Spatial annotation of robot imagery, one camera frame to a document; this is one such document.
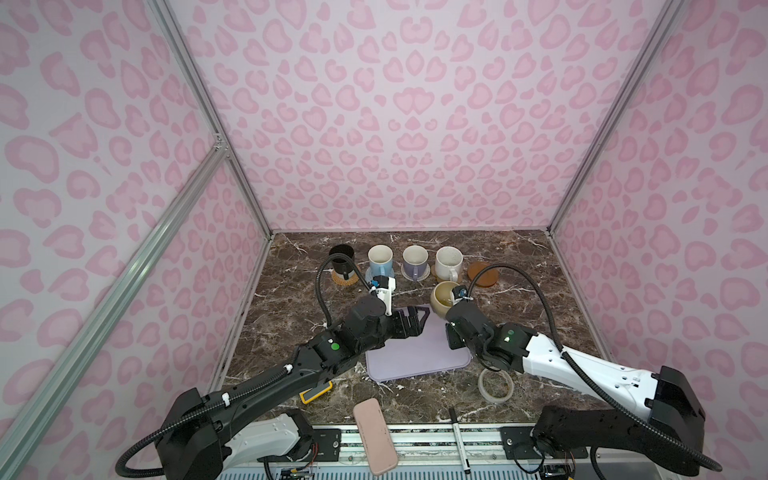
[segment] beige bowl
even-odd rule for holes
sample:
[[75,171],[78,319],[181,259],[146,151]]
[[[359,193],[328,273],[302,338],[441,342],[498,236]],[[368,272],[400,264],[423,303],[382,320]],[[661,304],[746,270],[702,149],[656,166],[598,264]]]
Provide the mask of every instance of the beige bowl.
[[453,306],[451,304],[451,290],[455,286],[458,286],[458,283],[440,282],[432,289],[432,294],[429,296],[429,305],[432,307],[432,311],[442,319],[445,319],[446,313]]

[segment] yellow and gray eraser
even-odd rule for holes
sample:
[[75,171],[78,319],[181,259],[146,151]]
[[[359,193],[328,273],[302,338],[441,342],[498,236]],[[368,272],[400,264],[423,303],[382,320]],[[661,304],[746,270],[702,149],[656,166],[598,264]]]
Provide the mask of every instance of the yellow and gray eraser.
[[299,396],[301,397],[301,402],[306,405],[309,402],[312,402],[317,397],[321,396],[323,393],[327,392],[328,390],[331,390],[333,388],[333,384],[331,382],[323,383],[320,386],[317,386],[313,389],[306,390],[305,392],[301,392]]

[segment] robotic arm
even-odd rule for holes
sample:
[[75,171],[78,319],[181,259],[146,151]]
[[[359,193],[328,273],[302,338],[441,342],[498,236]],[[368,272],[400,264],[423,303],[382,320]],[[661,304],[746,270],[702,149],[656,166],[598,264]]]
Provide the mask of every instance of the robotic arm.
[[[705,414],[681,372],[666,366],[658,374],[632,369],[562,346],[541,289],[527,273],[502,266],[531,282],[545,305],[552,338],[517,323],[495,325],[470,297],[473,282],[469,289],[457,286],[452,292],[454,305],[446,315],[449,345],[467,346],[487,368],[553,379],[614,407],[577,411],[545,406],[531,431],[540,451],[553,455],[579,446],[593,447],[593,451],[608,447],[645,454],[682,475],[698,475],[700,465],[722,469],[701,454]],[[493,267],[486,267],[476,278]],[[376,276],[369,294],[357,301],[342,322],[296,347],[291,357],[237,386],[204,397],[197,389],[183,393],[163,426],[128,449],[115,470],[128,478],[166,475],[168,480],[214,480],[223,468],[254,459],[301,460],[313,441],[312,426],[301,411],[253,420],[351,369],[365,351],[383,347],[387,339],[421,334],[429,309],[392,310],[394,288],[393,278]],[[322,297],[318,298],[326,313]],[[151,443],[163,468],[128,468],[127,461]]]

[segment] pink case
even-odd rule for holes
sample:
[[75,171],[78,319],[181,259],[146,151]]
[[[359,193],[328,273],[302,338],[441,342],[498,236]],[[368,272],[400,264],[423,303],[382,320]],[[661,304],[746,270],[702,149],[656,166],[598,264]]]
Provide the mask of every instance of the pink case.
[[367,399],[352,409],[357,430],[366,450],[368,466],[376,476],[384,475],[397,466],[397,452],[389,436],[379,400]]

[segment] black mug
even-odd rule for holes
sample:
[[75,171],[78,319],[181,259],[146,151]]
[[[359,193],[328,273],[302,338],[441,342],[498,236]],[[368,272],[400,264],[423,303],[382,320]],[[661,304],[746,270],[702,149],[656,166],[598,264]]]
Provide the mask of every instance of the black mug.
[[[353,262],[355,261],[355,249],[349,245],[346,245],[345,243],[336,245],[328,252],[329,255],[333,255],[334,253],[343,253],[351,258]],[[349,280],[352,275],[355,274],[355,270],[352,268],[352,265],[350,265],[346,260],[334,259],[331,263],[333,264],[333,271],[336,272],[336,274],[342,277],[344,280]]]

